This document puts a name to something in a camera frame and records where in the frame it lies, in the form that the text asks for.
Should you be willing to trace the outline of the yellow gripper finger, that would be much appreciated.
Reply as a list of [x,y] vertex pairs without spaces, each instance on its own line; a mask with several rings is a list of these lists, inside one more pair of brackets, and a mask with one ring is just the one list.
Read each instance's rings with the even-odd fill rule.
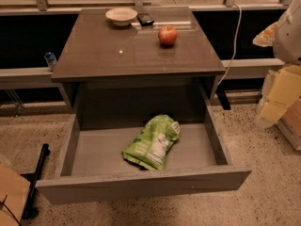
[[278,71],[265,76],[256,123],[277,123],[301,96],[301,25],[275,22],[253,39],[260,47],[273,47],[274,56],[284,62]]

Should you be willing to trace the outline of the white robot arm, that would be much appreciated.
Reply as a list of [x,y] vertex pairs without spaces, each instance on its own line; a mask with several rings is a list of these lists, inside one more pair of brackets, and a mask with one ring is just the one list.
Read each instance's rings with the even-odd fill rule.
[[266,27],[253,43],[273,47],[283,67],[269,71],[262,87],[255,122],[261,128],[276,124],[301,96],[301,0],[293,0],[279,20]]

